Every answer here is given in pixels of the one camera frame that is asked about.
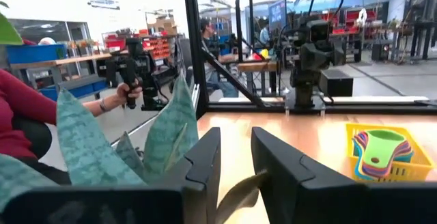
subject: person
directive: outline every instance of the person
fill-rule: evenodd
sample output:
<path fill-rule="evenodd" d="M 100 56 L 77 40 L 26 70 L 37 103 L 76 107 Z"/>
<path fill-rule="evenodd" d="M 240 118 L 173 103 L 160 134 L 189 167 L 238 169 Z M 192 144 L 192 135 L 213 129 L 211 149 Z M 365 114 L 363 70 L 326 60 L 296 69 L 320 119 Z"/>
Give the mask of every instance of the person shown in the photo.
<path fill-rule="evenodd" d="M 259 33 L 259 41 L 262 44 L 267 44 L 270 40 L 270 36 L 268 34 L 268 25 L 264 26 L 264 28 L 261 30 L 261 33 Z"/>
<path fill-rule="evenodd" d="M 214 28 L 211 22 L 206 18 L 201 18 L 200 30 L 203 47 L 209 48 L 208 41 L 214 35 Z M 217 60 L 225 64 L 235 61 L 236 56 L 233 54 L 219 55 Z M 205 62 L 204 66 L 207 84 L 217 86 L 223 92 L 224 98 L 238 98 L 238 90 L 229 81 L 221 81 L 217 71 L 208 62 Z"/>
<path fill-rule="evenodd" d="M 141 91 L 141 87 L 138 87 L 129 93 L 129 97 L 138 98 Z M 102 100 L 86 102 L 83 106 L 97 117 L 125 104 L 128 92 L 129 86 L 123 83 L 118 86 L 115 94 Z M 67 172 L 38 162 L 30 150 L 31 142 L 22 131 L 12 128 L 12 118 L 15 115 L 56 125 L 56 102 L 0 69 L 0 154 L 21 160 L 58 184 L 70 184 Z"/>

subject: concrete floor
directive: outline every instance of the concrete floor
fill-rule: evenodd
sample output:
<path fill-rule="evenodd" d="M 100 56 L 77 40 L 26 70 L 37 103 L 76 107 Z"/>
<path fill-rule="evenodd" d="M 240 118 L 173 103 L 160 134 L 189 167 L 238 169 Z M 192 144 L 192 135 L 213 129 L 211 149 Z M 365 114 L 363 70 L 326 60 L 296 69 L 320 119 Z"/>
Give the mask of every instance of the concrete floor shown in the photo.
<path fill-rule="evenodd" d="M 363 62 L 336 67 L 354 77 L 354 96 L 398 96 L 401 93 L 407 96 L 427 96 L 431 99 L 437 99 L 435 87 L 437 83 L 437 61 L 420 61 L 418 65 L 414 66 L 409 64 L 397 66 L 395 64 L 372 63 L 369 60 L 369 56 L 369 52 L 364 52 Z M 281 77 L 281 85 L 290 87 L 289 78 L 290 71 L 285 71 Z M 391 89 L 372 78 L 386 83 Z M 102 93 L 102 97 L 111 95 L 113 92 L 113 89 L 107 90 Z M 168 87 L 163 87 L 163 92 L 169 96 Z M 221 97 L 223 95 L 218 90 L 211 95 L 210 100 L 218 101 Z M 93 100 L 93 98 L 84 98 L 81 101 L 87 102 L 90 100 Z M 141 111 L 141 103 L 142 100 L 139 99 L 135 110 L 123 110 L 119 107 L 97 118 L 108 142 L 116 140 L 124 131 L 136 128 L 139 124 L 157 114 L 157 112 Z M 142 148 L 144 146 L 144 141 L 151 124 L 150 122 L 145 128 L 131 136 L 135 147 Z M 59 150 L 56 128 L 51 126 L 51 130 L 53 134 L 52 147 L 41 161 L 54 167 L 65 169 L 64 160 Z"/>

